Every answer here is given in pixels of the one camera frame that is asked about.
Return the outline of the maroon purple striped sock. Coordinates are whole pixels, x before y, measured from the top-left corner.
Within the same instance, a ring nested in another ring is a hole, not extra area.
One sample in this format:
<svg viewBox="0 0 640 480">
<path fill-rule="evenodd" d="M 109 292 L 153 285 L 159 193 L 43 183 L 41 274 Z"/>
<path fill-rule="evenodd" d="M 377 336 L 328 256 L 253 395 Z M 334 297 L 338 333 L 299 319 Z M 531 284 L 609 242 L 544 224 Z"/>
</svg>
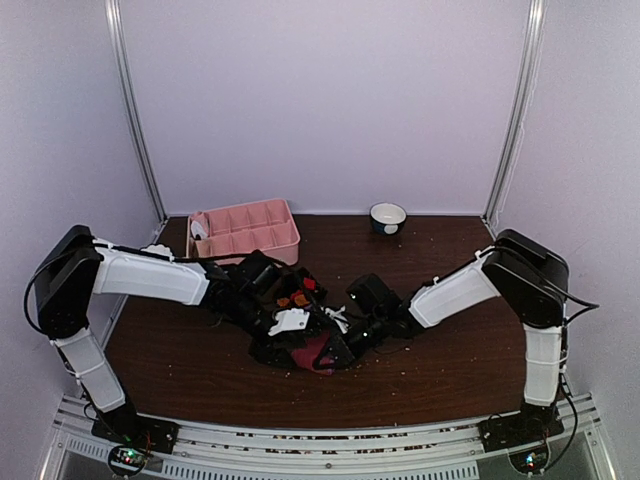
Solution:
<svg viewBox="0 0 640 480">
<path fill-rule="evenodd" d="M 290 356 L 296 366 L 319 375 L 332 375 L 334 373 L 334 361 L 329 354 L 325 354 L 320 360 L 320 365 L 325 366 L 325 369 L 319 369 L 314 366 L 314 361 L 323 351 L 329 338 L 329 334 L 325 332 L 317 337 L 306 338 L 303 347 L 293 349 L 290 352 Z"/>
</svg>

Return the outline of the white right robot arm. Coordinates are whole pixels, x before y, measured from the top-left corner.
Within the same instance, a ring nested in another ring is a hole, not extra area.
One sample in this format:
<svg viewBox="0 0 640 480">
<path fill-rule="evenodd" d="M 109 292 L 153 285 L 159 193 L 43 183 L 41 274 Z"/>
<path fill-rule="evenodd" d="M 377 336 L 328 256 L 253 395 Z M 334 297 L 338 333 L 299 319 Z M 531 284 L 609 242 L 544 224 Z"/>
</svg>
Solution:
<svg viewBox="0 0 640 480">
<path fill-rule="evenodd" d="M 350 365 L 387 338 L 425 335 L 434 353 L 422 358 L 435 377 L 413 418 L 444 420 L 512 407 L 513 433 L 535 440 L 555 420 L 567 354 L 569 267 L 554 252 L 505 230 L 489 247 L 442 278 L 399 298 L 376 275 L 347 290 L 363 314 L 331 335 L 315 357 Z"/>
</svg>

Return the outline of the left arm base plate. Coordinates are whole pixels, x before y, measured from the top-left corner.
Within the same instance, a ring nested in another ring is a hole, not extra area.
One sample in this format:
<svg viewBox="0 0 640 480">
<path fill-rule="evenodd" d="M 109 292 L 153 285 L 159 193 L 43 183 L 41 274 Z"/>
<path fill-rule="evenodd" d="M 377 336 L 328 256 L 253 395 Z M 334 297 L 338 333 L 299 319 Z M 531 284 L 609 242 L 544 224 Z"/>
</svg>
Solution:
<svg viewBox="0 0 640 480">
<path fill-rule="evenodd" d="M 159 420 L 137 414 L 135 411 L 116 409 L 98 411 L 91 434 L 142 451 L 171 454 L 179 433 L 175 422 Z"/>
</svg>

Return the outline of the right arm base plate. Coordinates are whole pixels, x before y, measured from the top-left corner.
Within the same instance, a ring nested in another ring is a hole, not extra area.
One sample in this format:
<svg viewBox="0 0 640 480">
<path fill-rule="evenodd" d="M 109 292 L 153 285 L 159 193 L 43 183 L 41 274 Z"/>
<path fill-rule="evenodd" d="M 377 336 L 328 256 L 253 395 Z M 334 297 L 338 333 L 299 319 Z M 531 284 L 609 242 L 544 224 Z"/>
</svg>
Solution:
<svg viewBox="0 0 640 480">
<path fill-rule="evenodd" d="M 484 451 L 494 452 L 543 442 L 550 436 L 562 434 L 564 425 L 555 413 L 521 410 L 491 416 L 478 424 L 478 431 Z"/>
</svg>

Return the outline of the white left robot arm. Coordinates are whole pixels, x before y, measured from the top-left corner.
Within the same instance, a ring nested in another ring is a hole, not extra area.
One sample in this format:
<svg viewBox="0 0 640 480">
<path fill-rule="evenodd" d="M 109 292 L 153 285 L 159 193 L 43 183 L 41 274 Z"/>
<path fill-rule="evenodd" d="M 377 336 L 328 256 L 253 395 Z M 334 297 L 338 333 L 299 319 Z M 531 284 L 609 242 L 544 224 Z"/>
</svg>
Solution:
<svg viewBox="0 0 640 480">
<path fill-rule="evenodd" d="M 210 311 L 245 331 L 270 360 L 291 360 L 333 325 L 302 272 L 258 249 L 181 257 L 161 244 L 131 248 L 72 226 L 25 287 L 24 317 L 123 444 L 137 442 L 144 424 L 105 347 L 131 298 Z"/>
</svg>

